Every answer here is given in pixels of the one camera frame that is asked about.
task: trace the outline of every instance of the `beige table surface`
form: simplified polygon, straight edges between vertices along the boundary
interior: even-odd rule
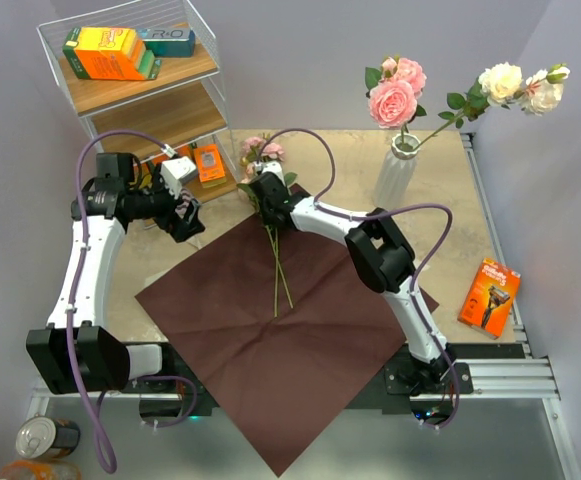
[[[260,130],[234,130],[240,143]],[[337,162],[337,179],[323,201],[351,210],[372,210],[371,194],[393,132],[319,131],[330,145]],[[414,132],[423,138],[425,132]],[[330,167],[325,150],[316,139],[290,133],[279,140],[286,152],[284,171],[298,174],[298,182],[318,192],[328,182]],[[404,205],[438,202],[454,213],[450,234],[422,272],[420,285],[439,303],[435,321],[450,342],[510,343],[514,332],[510,321],[498,340],[459,323],[457,313],[484,257],[494,255],[490,237],[475,191],[472,173],[459,134],[442,132],[426,143],[406,191]],[[208,245],[252,213],[236,192],[203,205],[200,217],[206,231],[186,243],[176,244],[158,228],[143,230],[141,222],[130,225],[115,265],[108,302],[108,329],[121,341],[165,341],[134,296],[145,286]],[[395,217],[399,227],[422,259],[445,225],[439,211],[412,212]]]

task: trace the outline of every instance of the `white vase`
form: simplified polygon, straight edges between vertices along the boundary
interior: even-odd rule
[[[412,151],[406,152],[397,146],[401,144],[401,134],[394,137],[374,187],[374,204],[385,210],[394,210],[401,205],[403,194],[417,166],[421,142],[409,133],[404,135],[404,140],[406,145],[412,147]]]

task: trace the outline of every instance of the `blue box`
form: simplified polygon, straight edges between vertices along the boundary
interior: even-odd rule
[[[157,57],[191,57],[194,32],[188,27],[138,28],[139,37]]]

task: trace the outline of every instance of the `metal can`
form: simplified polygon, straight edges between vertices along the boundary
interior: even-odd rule
[[[81,431],[70,420],[34,417],[19,429],[15,448],[22,458],[62,458],[74,452]]]

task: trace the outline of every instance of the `brown cloth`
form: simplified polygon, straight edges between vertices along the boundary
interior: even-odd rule
[[[277,475],[405,342],[345,247],[284,231],[280,255],[295,307],[280,281],[277,318],[272,247],[255,216],[137,295]]]

